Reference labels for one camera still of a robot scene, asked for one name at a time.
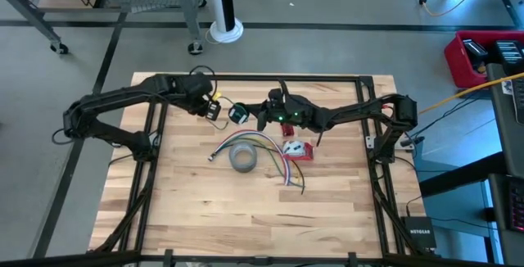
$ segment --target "black robotic arm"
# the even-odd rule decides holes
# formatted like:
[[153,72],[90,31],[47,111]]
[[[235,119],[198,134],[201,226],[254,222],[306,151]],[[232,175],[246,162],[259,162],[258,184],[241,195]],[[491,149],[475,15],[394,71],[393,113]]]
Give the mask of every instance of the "black robotic arm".
[[143,131],[130,133],[104,124],[97,116],[106,111],[156,101],[167,102],[191,115],[215,120],[220,106],[212,102],[212,90],[210,79],[199,72],[184,76],[153,75],[133,87],[82,97],[64,112],[64,134],[69,138],[94,137],[120,144],[131,150],[134,160],[150,161],[157,153],[151,145],[150,135]]
[[[261,104],[235,103],[229,117],[238,123],[245,116],[235,116],[238,112],[248,112],[258,119],[257,129],[264,130],[266,123],[277,121],[302,129],[320,133],[317,145],[324,131],[337,124],[356,120],[375,119],[387,126],[386,132],[375,138],[373,159],[391,163],[394,160],[395,143],[402,133],[417,125],[417,103],[409,97],[391,94],[336,109],[319,107],[301,95],[290,94],[284,81],[281,88],[269,91],[269,98]],[[194,75],[153,75],[142,83],[128,88],[97,95],[82,97],[64,113],[64,134],[69,138],[94,137],[109,143],[128,147],[136,161],[150,161],[157,151],[151,145],[150,135],[145,132],[130,133],[117,127],[104,124],[97,116],[106,111],[141,102],[167,102],[182,108],[191,115],[208,120],[216,120],[220,105],[210,94],[213,86],[209,77],[202,73]],[[392,105],[393,115],[382,113],[382,107]]]
[[[314,105],[301,95],[290,94],[286,83],[282,80],[279,80],[279,83],[281,88],[269,91],[268,100],[262,104],[235,104],[257,118],[259,131],[264,130],[266,123],[274,121],[299,126],[320,133],[318,146],[323,132],[337,124],[366,119],[379,120],[387,130],[382,136],[374,139],[372,158],[391,163],[394,161],[395,143],[402,133],[410,131],[418,123],[417,103],[407,96],[390,94],[364,103],[327,109]],[[385,105],[392,108],[392,116],[382,112]]]

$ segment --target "gray floor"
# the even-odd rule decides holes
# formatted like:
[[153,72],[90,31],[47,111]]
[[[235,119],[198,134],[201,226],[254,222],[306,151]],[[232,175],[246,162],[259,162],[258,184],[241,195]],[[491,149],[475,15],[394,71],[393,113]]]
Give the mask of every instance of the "gray floor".
[[[428,3],[434,11],[442,11],[457,1]],[[512,0],[514,5],[519,1]],[[500,0],[467,0],[441,18],[427,16],[417,0],[235,0],[235,5],[237,17],[250,22],[512,24]],[[524,12],[520,6],[517,10]],[[46,15],[49,20],[116,17]],[[0,0],[0,19],[21,17]],[[211,20],[208,9],[200,19]],[[181,20],[181,16],[154,13],[130,16],[129,20]],[[70,47],[71,55],[58,57],[51,53],[45,38],[35,29],[0,27],[0,260],[24,258],[33,249],[69,150],[52,145],[51,133],[61,127],[61,113],[90,92],[112,29],[56,31]],[[184,29],[124,29],[104,90],[128,85],[135,71],[187,71],[205,64],[218,72],[391,74],[399,93],[409,94],[425,107],[455,91],[443,54],[453,37],[454,33],[247,29],[237,43],[206,45],[203,55],[191,57],[186,52],[189,35]],[[421,116],[420,126],[450,107]],[[118,124],[120,117],[121,112],[112,112],[102,119]],[[493,118],[490,102],[476,102],[443,120],[425,133],[427,140],[420,152],[423,160],[455,167],[497,151]],[[481,132],[490,135],[487,141],[477,140]],[[111,148],[105,143],[92,139],[86,142],[49,255],[86,250],[110,157]],[[428,212],[453,217],[456,211],[445,212],[439,206],[445,203],[442,199],[427,201],[427,206],[431,205]],[[460,225],[441,226],[456,229]],[[480,235],[474,229],[461,230]],[[486,259],[478,236],[439,229],[439,242],[443,256]],[[460,247],[455,246],[460,243],[474,243],[477,251],[457,251]]]

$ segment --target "wooden tabletop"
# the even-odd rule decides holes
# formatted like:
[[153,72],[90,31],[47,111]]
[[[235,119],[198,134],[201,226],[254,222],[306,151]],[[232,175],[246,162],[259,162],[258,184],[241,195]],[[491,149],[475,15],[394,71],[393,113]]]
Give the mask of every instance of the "wooden tabletop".
[[[132,84],[150,75],[135,73]],[[395,92],[392,76],[373,78],[377,96]],[[291,93],[319,106],[357,102],[353,83],[287,84]],[[277,87],[271,81],[219,81],[219,91],[235,102],[262,102]],[[221,103],[225,110],[231,106]],[[147,107],[126,108],[121,128],[142,130]],[[227,118],[227,112],[222,112],[215,123],[224,124]],[[173,249],[177,255],[195,256],[343,257],[354,251],[362,258],[381,257],[361,123],[340,124],[327,131],[315,148],[314,161],[298,162],[305,176],[304,195],[300,188],[283,185],[265,151],[258,151],[257,165],[247,174],[231,168],[227,151],[213,162],[207,160],[229,134],[255,128],[256,120],[251,118],[242,126],[231,123],[220,131],[202,118],[169,107],[142,253],[161,255]],[[268,124],[264,132],[276,143],[284,140],[279,124]],[[309,143],[318,137],[302,129],[295,129],[295,134],[294,139]],[[113,158],[126,154],[127,148],[115,149]],[[397,156],[412,161],[406,152]],[[124,216],[134,167],[131,158],[110,167],[90,248],[100,245]],[[420,196],[417,176],[401,161],[391,164],[391,176],[402,215],[406,202]],[[420,199],[410,203],[409,209],[424,215]],[[390,249],[395,251],[391,222],[384,216]]]

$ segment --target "duct tape roll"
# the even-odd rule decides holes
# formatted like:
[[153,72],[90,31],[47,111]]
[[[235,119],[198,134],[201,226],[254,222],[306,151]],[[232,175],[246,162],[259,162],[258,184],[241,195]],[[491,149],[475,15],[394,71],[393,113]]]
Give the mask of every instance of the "duct tape roll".
[[[245,163],[239,163],[237,156],[241,152],[247,152],[251,155],[251,159]],[[233,145],[229,150],[229,161],[231,166],[240,173],[247,173],[253,170],[256,166],[256,149],[248,142],[239,142]]]

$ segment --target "red bin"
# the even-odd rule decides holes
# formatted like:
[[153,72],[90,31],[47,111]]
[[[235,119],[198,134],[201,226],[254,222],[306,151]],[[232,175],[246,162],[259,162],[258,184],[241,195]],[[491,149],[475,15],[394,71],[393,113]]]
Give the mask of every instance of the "red bin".
[[487,81],[486,74],[479,74],[473,69],[468,53],[462,41],[472,39],[489,51],[498,40],[517,40],[524,44],[524,31],[463,30],[445,48],[445,59],[455,85],[459,88],[471,88]]

